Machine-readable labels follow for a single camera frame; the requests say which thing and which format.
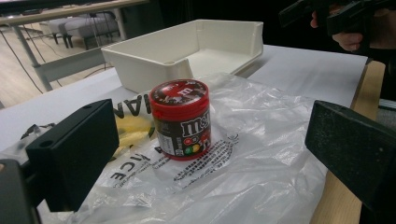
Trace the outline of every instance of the wooden floor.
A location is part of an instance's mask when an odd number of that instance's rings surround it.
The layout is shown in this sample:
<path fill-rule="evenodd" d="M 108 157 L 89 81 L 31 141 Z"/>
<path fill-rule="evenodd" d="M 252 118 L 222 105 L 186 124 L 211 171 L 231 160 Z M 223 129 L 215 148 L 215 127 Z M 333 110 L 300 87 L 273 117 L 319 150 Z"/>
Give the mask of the wooden floor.
<path fill-rule="evenodd" d="M 7 26 L 0 27 L 0 108 L 10 107 L 28 101 L 45 92 L 43 85 L 40 83 L 35 69 L 32 66 L 20 40 L 14 34 L 11 28 Z M 57 45 L 51 35 L 44 36 L 41 32 L 32 30 L 29 25 L 22 27 L 22 33 L 28 40 L 39 63 L 47 63 L 69 55 L 73 55 L 85 50 L 82 39 L 73 37 L 74 47 L 67 49 L 61 38 L 58 38 Z M 90 48 L 95 48 L 97 43 L 101 46 L 108 45 L 118 41 L 120 38 L 105 37 L 100 39 L 91 39 Z M 53 89 L 61 88 L 70 83 L 79 81 L 87 76 L 94 76 L 111 67 L 110 64 L 100 65 L 89 70 L 82 71 L 70 77 L 59 79 L 51 82 Z"/>

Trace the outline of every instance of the chair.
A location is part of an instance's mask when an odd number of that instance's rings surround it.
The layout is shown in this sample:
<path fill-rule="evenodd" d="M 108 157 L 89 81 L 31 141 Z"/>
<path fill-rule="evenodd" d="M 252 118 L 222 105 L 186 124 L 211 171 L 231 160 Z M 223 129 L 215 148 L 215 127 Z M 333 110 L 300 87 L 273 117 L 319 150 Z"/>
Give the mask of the chair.
<path fill-rule="evenodd" d="M 111 11 L 98 12 L 90 15 L 91 16 L 87 19 L 69 21 L 64 25 L 70 43 L 72 36 L 78 36 L 83 38 L 85 49 L 89 49 L 88 39 L 99 35 L 111 35 L 115 32 L 120 33 L 116 16 Z"/>
<path fill-rule="evenodd" d="M 56 20 L 51 20 L 48 22 L 49 30 L 52 33 L 53 39 L 55 40 L 55 43 L 58 44 L 58 38 L 57 34 L 61 34 L 62 38 L 64 40 L 64 44 L 66 45 L 66 48 L 73 48 L 73 44 L 71 41 L 69 41 L 69 44 L 67 44 L 67 32 L 66 29 L 64 28 L 64 25 L 67 24 L 70 21 L 77 21 L 77 20 L 85 20 L 84 17 L 69 17 L 69 18 L 61 18 L 61 19 L 56 19 Z"/>

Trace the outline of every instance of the cylindrical candy jar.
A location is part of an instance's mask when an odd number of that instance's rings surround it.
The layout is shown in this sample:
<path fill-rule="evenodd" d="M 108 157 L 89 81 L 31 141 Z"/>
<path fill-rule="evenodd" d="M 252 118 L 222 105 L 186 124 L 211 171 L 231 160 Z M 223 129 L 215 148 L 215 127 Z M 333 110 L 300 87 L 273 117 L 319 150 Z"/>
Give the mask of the cylindrical candy jar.
<path fill-rule="evenodd" d="M 148 96 L 158 141 L 177 161 L 200 157 L 210 147 L 209 89 L 194 79 L 155 87 Z"/>

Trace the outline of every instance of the white plastic tray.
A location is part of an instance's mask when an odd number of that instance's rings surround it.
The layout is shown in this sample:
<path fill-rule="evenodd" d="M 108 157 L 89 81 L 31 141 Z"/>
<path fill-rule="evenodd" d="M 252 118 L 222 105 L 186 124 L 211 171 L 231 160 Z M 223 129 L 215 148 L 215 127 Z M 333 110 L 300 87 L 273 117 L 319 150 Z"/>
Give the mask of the white plastic tray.
<path fill-rule="evenodd" d="M 262 54 L 262 22 L 197 20 L 102 48 L 123 87 L 237 72 Z"/>

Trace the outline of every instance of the hand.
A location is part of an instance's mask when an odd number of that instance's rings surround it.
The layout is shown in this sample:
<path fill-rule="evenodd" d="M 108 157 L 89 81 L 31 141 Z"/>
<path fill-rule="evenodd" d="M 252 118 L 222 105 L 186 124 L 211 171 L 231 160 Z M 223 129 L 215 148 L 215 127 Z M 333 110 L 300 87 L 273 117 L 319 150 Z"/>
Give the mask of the hand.
<path fill-rule="evenodd" d="M 317 12 L 312 13 L 313 28 L 318 27 Z M 370 47 L 373 49 L 396 49 L 396 11 L 379 9 L 375 12 L 373 26 L 371 27 Z M 358 49 L 363 40 L 363 35 L 359 33 L 340 33 L 332 36 L 332 39 L 344 50 L 352 51 Z"/>

